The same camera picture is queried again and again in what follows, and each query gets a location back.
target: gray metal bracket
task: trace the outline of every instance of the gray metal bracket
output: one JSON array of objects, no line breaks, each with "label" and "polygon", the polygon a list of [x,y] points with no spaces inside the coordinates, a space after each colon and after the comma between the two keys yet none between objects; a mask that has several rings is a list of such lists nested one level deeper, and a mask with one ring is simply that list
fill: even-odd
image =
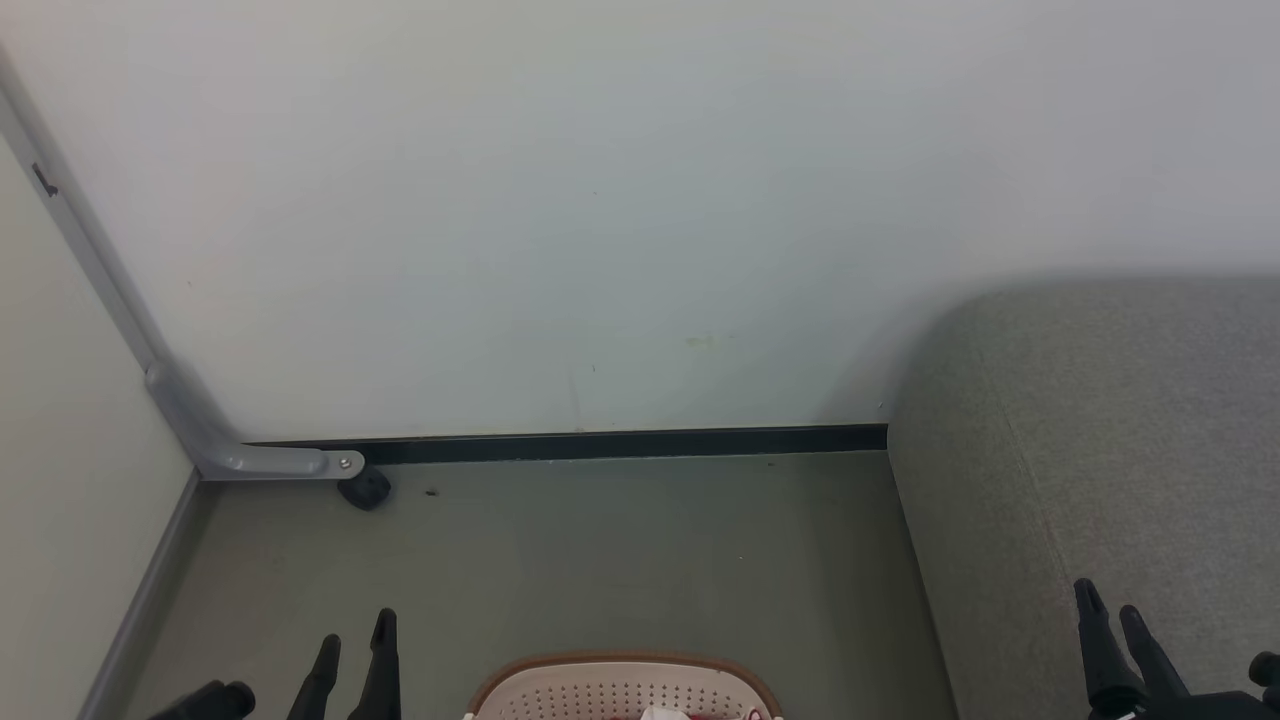
[{"label": "gray metal bracket", "polygon": [[236,442],[198,410],[192,393],[163,363],[147,368],[146,386],[206,480],[340,480],[365,469],[365,457],[355,451]]},{"label": "gray metal bracket", "polygon": [[353,478],[365,469],[365,457],[355,451],[243,445],[214,423],[196,396],[156,352],[156,343],[147,337],[143,325],[138,323],[137,314],[120,292],[119,283],[111,277],[97,246],[76,214],[74,204],[68,199],[68,195],[73,195],[68,192],[70,188],[56,179],[63,170],[61,165],[51,165],[47,161],[3,90],[0,90],[0,135],[9,142],[22,167],[28,170],[27,177],[32,187],[44,201],[54,224],[61,231],[67,246],[97,292],[116,331],[142,368],[147,391],[204,479],[340,480]]}]

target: gray fabric cushion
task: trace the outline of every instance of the gray fabric cushion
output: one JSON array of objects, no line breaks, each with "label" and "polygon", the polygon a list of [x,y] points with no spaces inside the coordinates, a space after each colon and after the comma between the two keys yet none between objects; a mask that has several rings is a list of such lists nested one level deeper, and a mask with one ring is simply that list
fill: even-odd
[{"label": "gray fabric cushion", "polygon": [[1280,652],[1280,279],[979,299],[922,348],[890,456],[964,720],[1088,711],[1071,582],[1192,692]]}]

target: gray floor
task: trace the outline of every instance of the gray floor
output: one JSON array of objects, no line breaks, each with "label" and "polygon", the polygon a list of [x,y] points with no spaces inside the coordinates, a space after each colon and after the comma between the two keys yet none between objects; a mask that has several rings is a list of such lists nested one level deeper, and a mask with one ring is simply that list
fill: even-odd
[{"label": "gray floor", "polygon": [[388,469],[371,514],[328,483],[225,487],[127,711],[239,679],[284,717],[326,633],[330,717],[399,615],[406,717],[456,720],[517,657],[582,648],[736,660],[801,719],[954,717],[882,452]]}]

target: white plastic basket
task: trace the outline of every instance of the white plastic basket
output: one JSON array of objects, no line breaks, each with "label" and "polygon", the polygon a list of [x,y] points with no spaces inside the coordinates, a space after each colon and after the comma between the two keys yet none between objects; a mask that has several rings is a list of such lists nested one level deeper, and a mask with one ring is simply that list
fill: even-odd
[{"label": "white plastic basket", "polygon": [[650,706],[708,720],[753,707],[782,720],[769,688],[736,662],[659,652],[575,652],[530,657],[499,670],[463,720],[639,720]]}]

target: white wall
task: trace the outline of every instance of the white wall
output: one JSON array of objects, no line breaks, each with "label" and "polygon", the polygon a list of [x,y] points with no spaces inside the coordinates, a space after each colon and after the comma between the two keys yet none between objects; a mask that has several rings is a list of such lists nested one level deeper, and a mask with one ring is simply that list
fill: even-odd
[{"label": "white wall", "polygon": [[0,698],[76,717],[191,464],[0,140]]},{"label": "white wall", "polygon": [[0,9],[138,296],[255,439],[884,420],[965,292],[1275,268],[1276,27],[1274,0]]}]

